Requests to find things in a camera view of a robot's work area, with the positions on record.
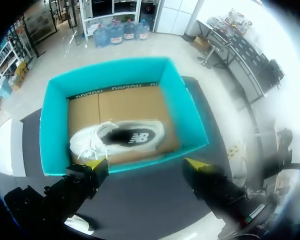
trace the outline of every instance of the black mat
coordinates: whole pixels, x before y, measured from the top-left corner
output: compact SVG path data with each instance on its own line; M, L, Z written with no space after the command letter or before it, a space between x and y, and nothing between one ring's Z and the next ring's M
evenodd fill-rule
M204 123L210 145L187 157L215 163L231 176L227 151L218 126L193 78L184 77ZM22 120L23 158L27 177L0 173L0 196L20 186L31 185L43 194L44 186L59 177L44 176L39 148L41 110ZM204 201L198 201L182 176L182 158L127 172L111 174L92 200L86 200L78 213L94 220L93 234L107 240L153 240L168 236L195 223L210 212Z

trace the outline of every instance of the sneaker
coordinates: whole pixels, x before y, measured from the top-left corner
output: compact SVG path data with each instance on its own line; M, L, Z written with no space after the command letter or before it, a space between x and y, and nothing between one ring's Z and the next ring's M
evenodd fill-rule
M107 121L76 132L70 150L78 159L101 160L129 151L154 151L164 135L164 126L157 120Z

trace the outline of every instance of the new balance logo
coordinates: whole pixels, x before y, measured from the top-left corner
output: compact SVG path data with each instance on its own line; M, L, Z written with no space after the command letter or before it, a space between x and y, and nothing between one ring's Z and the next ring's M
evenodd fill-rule
M144 133L134 133L132 138L130 139L129 143L133 144L133 143L144 143L148 140L149 137L149 133L144 132Z

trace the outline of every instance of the cable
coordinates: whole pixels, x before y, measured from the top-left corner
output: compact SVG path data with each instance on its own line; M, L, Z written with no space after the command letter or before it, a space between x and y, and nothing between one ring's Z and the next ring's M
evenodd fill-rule
M229 239L234 239L236 237L241 237L241 236L252 236L257 239L261 239L261 237L259 237L258 235L246 233L246 234L239 234L239 235L233 235L233 236L225 236L225 237L219 238L218 240L229 240Z

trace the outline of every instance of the white cabinet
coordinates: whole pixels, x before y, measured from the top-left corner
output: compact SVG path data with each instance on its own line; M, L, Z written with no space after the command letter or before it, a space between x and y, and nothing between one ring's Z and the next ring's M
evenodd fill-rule
M157 33L171 34L175 25L178 11L164 7L161 12Z
M198 0L183 0L180 5L180 11L192 14L196 8Z
M165 0L156 32L183 35L198 0Z
M186 2L187 0L164 0L163 7L179 10L182 1Z
M191 14L178 11L171 33L175 35L183 35L186 31L190 18Z

